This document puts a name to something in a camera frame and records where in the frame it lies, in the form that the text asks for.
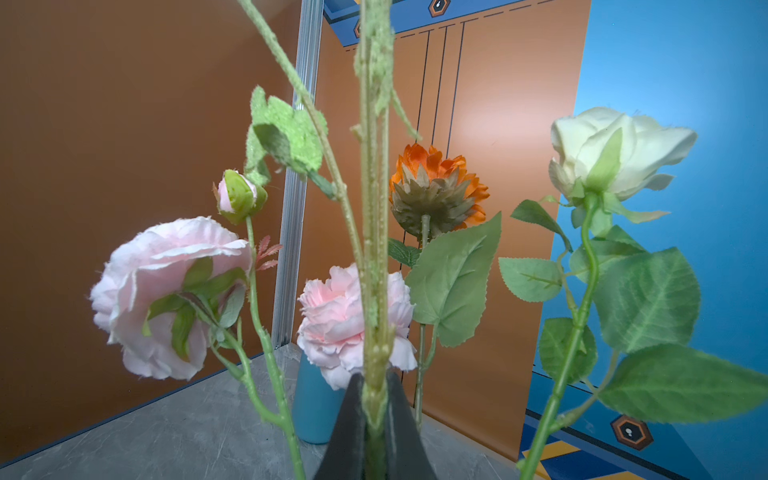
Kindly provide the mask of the orange gerbera flower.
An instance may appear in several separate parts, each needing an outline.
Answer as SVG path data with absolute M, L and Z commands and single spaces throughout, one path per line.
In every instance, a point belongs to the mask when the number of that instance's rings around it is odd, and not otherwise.
M 398 157 L 390 180 L 391 212 L 417 246 L 395 239 L 389 255 L 405 277 L 419 326 L 414 415 L 423 419 L 424 377 L 438 347 L 457 347 L 475 335 L 486 310 L 488 281 L 501 239 L 501 218 L 487 218 L 489 196 L 464 157 L 444 158 L 414 143 Z

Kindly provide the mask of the orange poppy flower stem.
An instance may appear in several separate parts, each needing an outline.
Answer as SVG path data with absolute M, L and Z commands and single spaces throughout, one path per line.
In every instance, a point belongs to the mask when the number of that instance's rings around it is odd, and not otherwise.
M 316 108 L 312 94 L 263 15 L 250 1 L 240 5 L 303 106 L 300 110 L 287 108 L 287 116 L 301 119 L 288 122 L 270 107 L 263 94 L 253 95 L 252 131 L 263 154 L 311 180 L 326 196 L 341 205 L 358 271 L 355 284 L 361 294 L 364 321 L 362 367 L 356 372 L 364 378 L 361 398 L 366 416 L 363 479 L 386 479 L 386 376 L 388 371 L 396 371 L 394 353 L 402 351 L 407 361 L 414 359 L 406 328 L 394 321 L 398 311 L 389 288 L 388 272 L 389 114 L 404 113 L 393 83 L 392 4 L 389 1 L 364 1 L 360 7 L 360 39 L 354 63 L 360 85 L 360 121 L 352 131 L 361 149 L 361 224 L 355 222 L 324 117 Z

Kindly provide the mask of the cream white rose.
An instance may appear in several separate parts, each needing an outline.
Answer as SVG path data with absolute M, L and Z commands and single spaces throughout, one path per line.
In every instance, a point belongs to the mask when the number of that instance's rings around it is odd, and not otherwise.
M 552 124 L 555 202 L 571 210 L 581 243 L 566 244 L 554 260 L 503 258 L 500 273 L 528 303 L 568 294 L 570 278 L 586 289 L 567 298 L 567 316 L 543 323 L 539 359 L 554 385 L 517 464 L 523 478 L 535 476 L 548 438 L 596 403 L 643 422 L 691 424 L 766 402 L 764 374 L 691 347 L 701 289 L 685 256 L 676 248 L 649 252 L 613 222 L 658 219 L 625 203 L 665 189 L 672 180 L 665 168 L 685 159 L 696 139 L 691 129 L 606 107 Z

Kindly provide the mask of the teal cylindrical vase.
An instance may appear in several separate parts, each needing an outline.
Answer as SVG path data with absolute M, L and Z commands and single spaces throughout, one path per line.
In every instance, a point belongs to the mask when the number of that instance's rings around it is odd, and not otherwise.
M 327 444 L 338 418 L 345 389 L 333 390 L 319 367 L 301 355 L 292 420 L 297 437 L 309 444 Z

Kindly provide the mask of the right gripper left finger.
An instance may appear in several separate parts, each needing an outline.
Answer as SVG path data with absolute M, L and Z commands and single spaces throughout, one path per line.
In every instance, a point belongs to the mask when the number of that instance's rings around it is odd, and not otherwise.
M 361 373 L 351 377 L 315 480 L 364 478 L 366 416 L 361 401 L 363 385 Z

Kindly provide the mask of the pink peony flower stem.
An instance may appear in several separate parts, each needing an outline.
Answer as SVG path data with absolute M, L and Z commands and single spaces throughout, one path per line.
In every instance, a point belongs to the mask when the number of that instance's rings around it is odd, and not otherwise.
M 121 245 L 90 299 L 95 324 L 122 348 L 125 368 L 159 380 L 188 380 L 208 353 L 240 350 L 241 312 L 251 274 L 276 265 L 278 247 L 233 232 L 267 201 L 265 174 L 228 169 L 214 189 L 220 219 L 161 223 Z M 363 368 L 364 320 L 358 271 L 334 267 L 299 298 L 298 345 L 333 390 Z

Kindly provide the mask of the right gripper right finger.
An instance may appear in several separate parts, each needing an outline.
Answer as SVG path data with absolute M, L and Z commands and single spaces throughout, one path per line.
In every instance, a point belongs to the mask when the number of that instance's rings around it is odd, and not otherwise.
M 386 479 L 436 480 L 400 376 L 387 372 L 385 414 Z

